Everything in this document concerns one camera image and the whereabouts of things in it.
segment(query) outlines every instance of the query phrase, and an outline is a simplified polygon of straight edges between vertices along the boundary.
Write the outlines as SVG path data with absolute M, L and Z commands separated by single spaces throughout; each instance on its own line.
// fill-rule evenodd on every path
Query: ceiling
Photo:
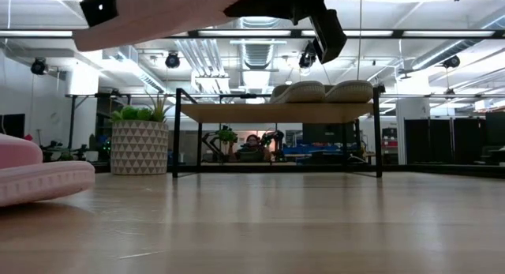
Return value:
M 0 24 L 11 29 L 76 29 L 86 28 L 78 2 L 80 0 L 0 0 Z M 326 0 L 327 7 L 338 11 L 339 20 L 344 29 L 480 29 L 482 21 L 505 15 L 504 0 Z M 218 28 L 240 28 L 241 22 L 234 21 Z M 280 21 L 276 28 L 311 28 L 309 20 L 303 20 L 298 26 L 290 21 Z M 219 58 L 225 72 L 229 75 L 229 88 L 249 89 L 245 84 L 241 45 L 230 44 L 239 39 L 217 39 Z M 310 73 L 301 73 L 297 61 L 305 48 L 307 39 L 279 39 L 283 44 L 275 45 L 271 73 L 266 81 L 261 81 L 260 90 L 269 92 L 273 87 L 286 81 L 321 81 L 335 84 L 353 79 L 370 79 L 387 86 L 387 92 L 398 91 L 401 75 L 395 73 L 395 66 L 401 69 L 409 62 L 427 54 L 432 49 L 445 44 L 443 39 L 358 39 L 348 40 L 340 57 L 322 66 L 316 62 Z M 192 92 L 198 91 L 191 85 L 194 69 L 174 39 L 158 39 L 135 44 L 139 53 L 140 66 L 165 88 L 173 91 L 183 87 Z M 441 67 L 431 67 L 412 74 L 413 78 L 429 80 L 431 92 L 442 93 L 465 81 L 478 80 L 487 73 L 503 68 L 505 54 L 500 53 L 505 47 L 502 40 L 486 40 L 458 54 L 462 64 L 457 69 L 447 72 Z M 78 56 L 71 39 L 15 39 L 9 40 L 12 52 L 32 50 L 68 50 Z M 169 51 L 179 51 L 181 65 L 177 69 L 167 69 L 165 58 Z M 76 61 L 72 57 L 59 57 L 57 53 L 48 53 L 49 65 L 61 69 L 71 69 Z M 204 61 L 211 64 L 209 58 Z M 101 87 L 115 87 L 123 92 L 144 91 L 144 83 L 133 73 L 118 68 L 114 60 L 96 60 L 96 65 L 103 72 Z M 483 81 L 467 87 L 461 93 L 477 93 L 490 88 L 505 85 L 505 75 L 497 74 L 490 81 Z

